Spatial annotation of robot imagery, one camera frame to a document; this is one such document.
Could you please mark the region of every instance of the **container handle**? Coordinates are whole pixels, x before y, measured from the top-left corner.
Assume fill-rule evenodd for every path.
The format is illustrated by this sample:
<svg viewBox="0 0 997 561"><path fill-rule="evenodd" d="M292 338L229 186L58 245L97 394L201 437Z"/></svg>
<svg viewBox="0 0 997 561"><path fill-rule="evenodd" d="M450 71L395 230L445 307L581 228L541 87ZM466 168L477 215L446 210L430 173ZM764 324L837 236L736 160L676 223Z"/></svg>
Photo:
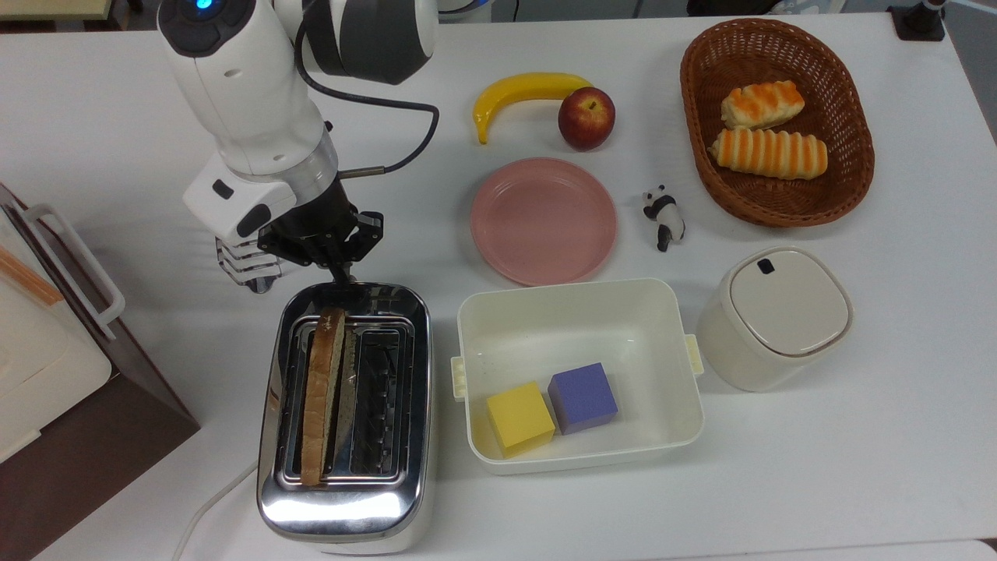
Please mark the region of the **container handle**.
<svg viewBox="0 0 997 561"><path fill-rule="evenodd" d="M83 305L83 308L87 311L93 321L97 324L97 327L104 333L108 339L114 339L115 335L111 332L110 323L121 315L122 311L125 309L125 297L122 295L118 287L115 286L114 282L111 281L111 277L108 276L101 264L98 263L97 258L91 253L90 249L83 243L80 239L80 235L76 233L76 230L70 226L69 222L63 218L55 209L49 205L35 205L26 211L20 212L22 220L28 226L28 230L34 235L35 239L38 241L39 245L45 251L49 258L49 261L55 266L59 273L66 280L66 284L69 286L70 290L76 295L77 299ZM92 302L90 302L80 286L76 283L73 277L66 271L62 262L56 256L55 251L49 246L49 243L44 237L38 232L35 227L35 223L43 224L42 218L52 217L53 220L62 228L65 235L63 236L63 242L66 247L77 257L82 259L87 266L89 266L90 273L93 275L95 281L99 281L101 286L101 293L107 297L111 303L102 310L97 311L96 307Z"/></svg>
<svg viewBox="0 0 997 561"><path fill-rule="evenodd" d="M692 373L700 375L703 373L703 355L699 352L699 341L696 335L686 335L686 352L689 353L689 365L692 366Z"/></svg>
<svg viewBox="0 0 997 561"><path fill-rule="evenodd" d="M454 381L454 400L463 402L468 396L468 375L464 371L464 358L455 356L450 359L450 374Z"/></svg>

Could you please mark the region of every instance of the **power cord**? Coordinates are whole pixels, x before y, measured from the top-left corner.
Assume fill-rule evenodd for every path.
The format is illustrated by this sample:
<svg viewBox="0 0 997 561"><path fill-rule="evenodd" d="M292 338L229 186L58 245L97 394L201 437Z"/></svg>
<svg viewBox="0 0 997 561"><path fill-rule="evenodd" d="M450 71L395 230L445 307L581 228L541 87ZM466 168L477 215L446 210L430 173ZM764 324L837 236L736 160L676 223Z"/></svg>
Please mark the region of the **power cord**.
<svg viewBox="0 0 997 561"><path fill-rule="evenodd" d="M245 471L236 475L235 479L232 479L231 482L225 485L223 489L215 493L213 497L207 499L207 502L205 502L204 505L197 510L197 512L193 513L193 516L190 517L190 523L187 524L187 528L183 532L183 536L180 538L179 543L176 544L176 550L173 551L172 561L179 561L180 556L183 555L183 550L186 548L187 542L190 541L190 535L193 534L193 529L197 527L197 522L200 522L200 519L204 517L204 514L206 514L208 510L211 510L211 507L217 504L217 502L231 492L232 489L238 487L239 483L245 481L246 477L249 477L253 471L256 471L256 462L252 462L252 464L250 464Z"/></svg>
<svg viewBox="0 0 997 561"><path fill-rule="evenodd" d="M415 160L420 154L426 150L429 146L430 141L433 140L433 135L436 133L437 125L440 123L440 110L435 105L429 105L425 103L414 103L408 101L397 101L397 100L387 100L382 98L372 98L368 96L361 96L358 94L350 94L346 92L340 92L338 90L333 90L323 86L315 81L314 78L308 74L308 70L305 69L304 56L302 55L302 45L304 44L305 38L305 26L302 23L298 26L298 33L294 38L294 67L298 70L298 74L316 92L325 94L329 97L336 98L343 101L349 101L353 103L362 103L366 105L376 105L379 107L391 107L395 109L409 109L412 111L425 111L433 115L433 122L430 123L430 129L426 132L426 137L423 142L412 152L412 154L406 156L401 161L392 164L391 166L380 167L376 166L373 168L363 168L362 170L348 170L346 172L341 172L341 177L357 177L360 175L372 176L381 174L390 174L391 172L398 171L410 162Z"/></svg>

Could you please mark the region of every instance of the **stainless steel toaster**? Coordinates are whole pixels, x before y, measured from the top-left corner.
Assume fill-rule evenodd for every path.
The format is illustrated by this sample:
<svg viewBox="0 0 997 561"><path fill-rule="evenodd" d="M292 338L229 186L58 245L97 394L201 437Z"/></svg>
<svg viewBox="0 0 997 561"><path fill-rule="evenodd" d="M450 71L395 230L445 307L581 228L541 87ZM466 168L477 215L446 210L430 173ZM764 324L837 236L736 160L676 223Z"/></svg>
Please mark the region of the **stainless steel toaster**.
<svg viewBox="0 0 997 561"><path fill-rule="evenodd" d="M300 446L312 335L324 307L346 310L355 360L340 376L320 483L301 484ZM408 548L432 516L436 445L426 305L378 283L318 284L284 310L260 438L256 502L279 535L330 553Z"/></svg>

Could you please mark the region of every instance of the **pastry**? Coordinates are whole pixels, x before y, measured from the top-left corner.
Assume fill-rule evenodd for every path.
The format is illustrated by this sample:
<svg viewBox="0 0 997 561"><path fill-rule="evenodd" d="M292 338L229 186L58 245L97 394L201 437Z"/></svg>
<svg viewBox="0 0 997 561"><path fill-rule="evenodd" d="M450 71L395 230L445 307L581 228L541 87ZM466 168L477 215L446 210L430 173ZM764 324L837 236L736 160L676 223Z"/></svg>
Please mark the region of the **pastry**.
<svg viewBox="0 0 997 561"><path fill-rule="evenodd" d="M720 118L728 129L769 129L782 125L804 109L804 98L793 82L752 84L735 88L720 103Z"/></svg>
<svg viewBox="0 0 997 561"><path fill-rule="evenodd" d="M813 135L786 131L721 131L709 148L717 164L783 180L811 180L828 169L828 147Z"/></svg>

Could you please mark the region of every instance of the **wicker basket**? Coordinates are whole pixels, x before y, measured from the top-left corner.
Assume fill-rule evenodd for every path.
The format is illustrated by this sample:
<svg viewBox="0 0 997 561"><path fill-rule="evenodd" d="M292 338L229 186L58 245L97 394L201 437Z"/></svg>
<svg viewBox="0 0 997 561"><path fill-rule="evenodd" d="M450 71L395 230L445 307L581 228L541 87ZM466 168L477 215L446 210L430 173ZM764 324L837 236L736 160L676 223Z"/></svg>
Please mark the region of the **wicker basket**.
<svg viewBox="0 0 997 561"><path fill-rule="evenodd" d="M828 145L828 170L809 181L732 172L707 153L724 129L720 103L749 84L793 80L806 105L774 130L814 135ZM682 99L696 168L725 211L762 226L833 222L855 208L872 181L872 136L851 75L824 43L777 20L746 18L711 27L682 59Z"/></svg>

